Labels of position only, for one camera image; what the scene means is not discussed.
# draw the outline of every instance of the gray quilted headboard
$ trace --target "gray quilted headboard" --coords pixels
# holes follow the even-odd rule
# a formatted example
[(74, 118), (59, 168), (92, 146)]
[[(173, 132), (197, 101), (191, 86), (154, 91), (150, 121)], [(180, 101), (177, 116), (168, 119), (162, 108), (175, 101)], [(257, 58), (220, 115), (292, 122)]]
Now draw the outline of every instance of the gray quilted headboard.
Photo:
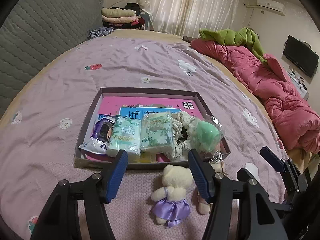
[(56, 57), (103, 27), (103, 0), (20, 0), (0, 29), (0, 118)]

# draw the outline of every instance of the pink comforter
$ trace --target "pink comforter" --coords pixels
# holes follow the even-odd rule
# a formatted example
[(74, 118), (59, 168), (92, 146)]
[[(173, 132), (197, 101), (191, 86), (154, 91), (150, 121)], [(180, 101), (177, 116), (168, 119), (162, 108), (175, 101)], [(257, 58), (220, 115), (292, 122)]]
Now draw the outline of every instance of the pink comforter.
[(201, 54), (223, 63), (254, 95), (259, 97), (288, 150), (303, 148), (320, 151), (320, 117), (303, 100), (277, 59), (265, 54), (263, 65), (243, 46), (222, 46), (214, 41), (193, 40), (191, 46)]

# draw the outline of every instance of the white striped curtain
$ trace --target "white striped curtain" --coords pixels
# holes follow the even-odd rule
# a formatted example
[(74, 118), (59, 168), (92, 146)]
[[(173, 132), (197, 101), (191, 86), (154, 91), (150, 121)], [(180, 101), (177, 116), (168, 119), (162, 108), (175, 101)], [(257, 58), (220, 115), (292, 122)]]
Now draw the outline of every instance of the white striped curtain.
[(199, 29), (231, 27), (239, 0), (140, 0), (150, 14), (149, 29), (199, 37)]

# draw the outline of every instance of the television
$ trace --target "television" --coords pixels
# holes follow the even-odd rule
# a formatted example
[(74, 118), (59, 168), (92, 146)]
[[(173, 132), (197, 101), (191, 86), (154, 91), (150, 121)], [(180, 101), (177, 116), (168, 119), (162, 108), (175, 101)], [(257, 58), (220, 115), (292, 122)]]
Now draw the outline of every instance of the television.
[(294, 63), (307, 76), (312, 78), (316, 68), (318, 67), (319, 56), (306, 44), (289, 35), (283, 55), (285, 55), (288, 60)]

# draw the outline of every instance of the purple satin skirt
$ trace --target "purple satin skirt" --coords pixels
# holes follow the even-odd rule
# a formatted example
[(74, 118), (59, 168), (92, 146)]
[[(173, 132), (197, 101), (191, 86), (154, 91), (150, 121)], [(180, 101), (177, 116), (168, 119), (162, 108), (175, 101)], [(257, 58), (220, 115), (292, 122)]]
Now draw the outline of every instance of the purple satin skirt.
[(190, 215), (190, 206), (185, 199), (169, 202), (164, 198), (156, 203), (152, 212), (157, 217), (169, 220), (167, 227), (170, 228), (178, 225), (182, 219)]

